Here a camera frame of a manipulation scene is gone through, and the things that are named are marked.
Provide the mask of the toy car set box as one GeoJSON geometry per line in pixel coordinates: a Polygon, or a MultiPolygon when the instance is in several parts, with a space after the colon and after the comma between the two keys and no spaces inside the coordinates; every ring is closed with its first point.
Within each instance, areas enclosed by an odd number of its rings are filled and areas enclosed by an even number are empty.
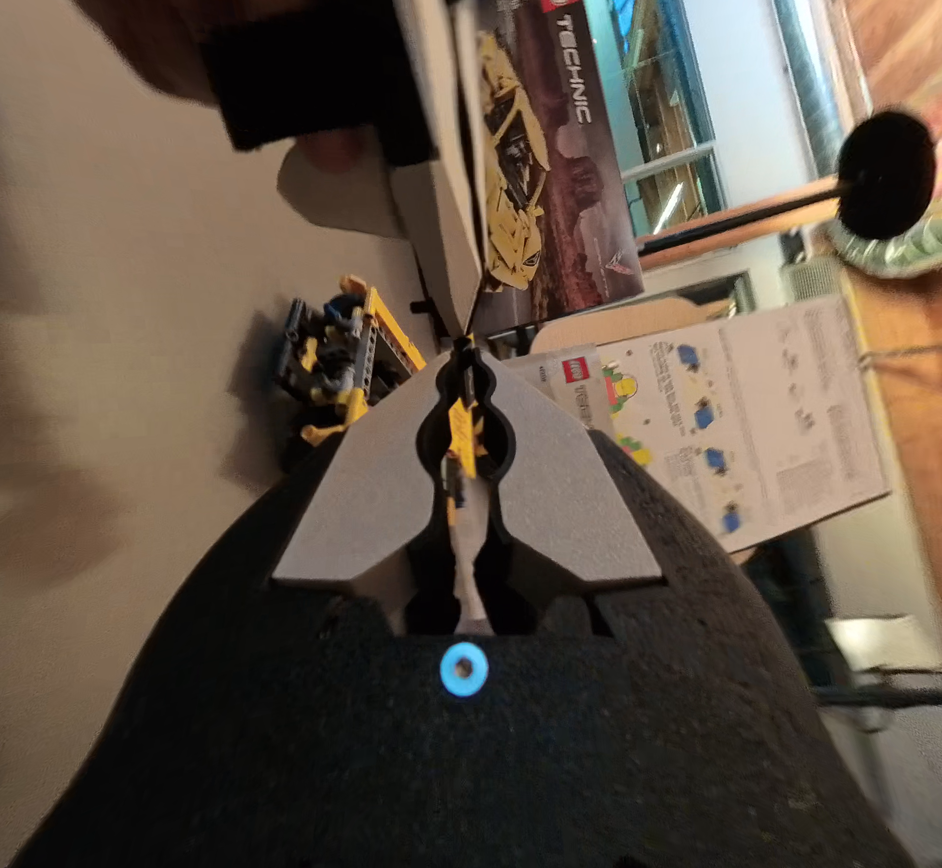
{"type": "Polygon", "coordinates": [[[643,292],[584,0],[477,0],[485,221],[478,337],[643,292]]]}

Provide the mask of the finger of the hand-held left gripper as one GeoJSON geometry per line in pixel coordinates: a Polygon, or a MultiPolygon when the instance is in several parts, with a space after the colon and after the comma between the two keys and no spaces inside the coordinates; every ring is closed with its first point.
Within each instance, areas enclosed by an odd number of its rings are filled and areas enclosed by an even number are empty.
{"type": "Polygon", "coordinates": [[[477,256],[477,279],[465,332],[475,327],[479,301],[483,296],[487,265],[488,225],[485,192],[485,126],[479,99],[480,64],[477,52],[476,1],[456,4],[456,69],[458,109],[465,170],[470,192],[473,236],[477,256]]]}
{"type": "Polygon", "coordinates": [[[391,166],[392,196],[448,335],[465,335],[472,306],[472,211],[458,109],[456,4],[393,0],[421,121],[426,159],[391,166]]]}

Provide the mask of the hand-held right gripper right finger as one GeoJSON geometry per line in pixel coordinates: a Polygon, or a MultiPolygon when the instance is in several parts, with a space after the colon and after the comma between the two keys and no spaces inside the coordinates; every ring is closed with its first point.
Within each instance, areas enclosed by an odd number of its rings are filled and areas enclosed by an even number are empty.
{"type": "Polygon", "coordinates": [[[475,354],[475,634],[614,635],[599,597],[663,572],[599,452],[609,439],[475,354]]]}

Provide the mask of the building instruction booklet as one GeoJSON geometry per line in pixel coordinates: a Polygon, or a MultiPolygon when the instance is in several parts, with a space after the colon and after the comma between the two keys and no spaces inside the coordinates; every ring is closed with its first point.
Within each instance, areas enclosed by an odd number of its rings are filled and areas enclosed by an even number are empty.
{"type": "Polygon", "coordinates": [[[507,363],[730,555],[889,493],[839,296],[731,317],[646,300],[552,322],[507,363]]]}

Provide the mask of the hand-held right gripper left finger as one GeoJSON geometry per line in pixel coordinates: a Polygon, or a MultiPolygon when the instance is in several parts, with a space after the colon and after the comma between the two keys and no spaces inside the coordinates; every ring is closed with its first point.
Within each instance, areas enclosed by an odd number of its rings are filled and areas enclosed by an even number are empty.
{"type": "Polygon", "coordinates": [[[347,428],[272,580],[376,601],[399,632],[450,634],[461,615],[446,517],[451,443],[441,354],[347,428]]]}

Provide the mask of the yellow toy car model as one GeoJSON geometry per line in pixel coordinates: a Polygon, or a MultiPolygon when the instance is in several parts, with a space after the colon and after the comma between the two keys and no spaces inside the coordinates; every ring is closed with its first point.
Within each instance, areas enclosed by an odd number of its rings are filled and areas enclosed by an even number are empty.
{"type": "Polygon", "coordinates": [[[282,454],[288,472],[426,366],[376,287],[353,274],[321,308],[292,301],[273,383],[297,405],[282,454]]]}

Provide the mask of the yellow toy connector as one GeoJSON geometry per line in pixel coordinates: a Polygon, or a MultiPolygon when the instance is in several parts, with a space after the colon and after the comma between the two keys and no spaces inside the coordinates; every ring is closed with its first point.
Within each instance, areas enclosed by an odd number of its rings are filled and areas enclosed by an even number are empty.
{"type": "Polygon", "coordinates": [[[450,428],[449,453],[460,465],[467,479],[477,478],[477,436],[473,406],[458,397],[448,410],[450,428]]]}

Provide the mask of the grey desk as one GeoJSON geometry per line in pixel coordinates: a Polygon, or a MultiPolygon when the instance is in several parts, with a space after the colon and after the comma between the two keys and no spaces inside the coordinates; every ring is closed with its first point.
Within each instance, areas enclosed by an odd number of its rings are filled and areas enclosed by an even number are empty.
{"type": "Polygon", "coordinates": [[[318,230],[67,0],[2,0],[2,661],[139,641],[270,484],[268,323],[342,273],[426,354],[402,243],[318,230]]]}

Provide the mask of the black round lamp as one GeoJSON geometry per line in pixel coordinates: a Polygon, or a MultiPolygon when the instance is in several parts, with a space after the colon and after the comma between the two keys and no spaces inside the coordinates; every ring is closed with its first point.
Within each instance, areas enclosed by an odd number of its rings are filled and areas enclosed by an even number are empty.
{"type": "Polygon", "coordinates": [[[864,240],[886,242],[921,220],[934,196],[936,173],[936,144],[924,121],[887,109],[847,136],[835,174],[647,234],[636,245],[652,268],[830,219],[864,240]]]}

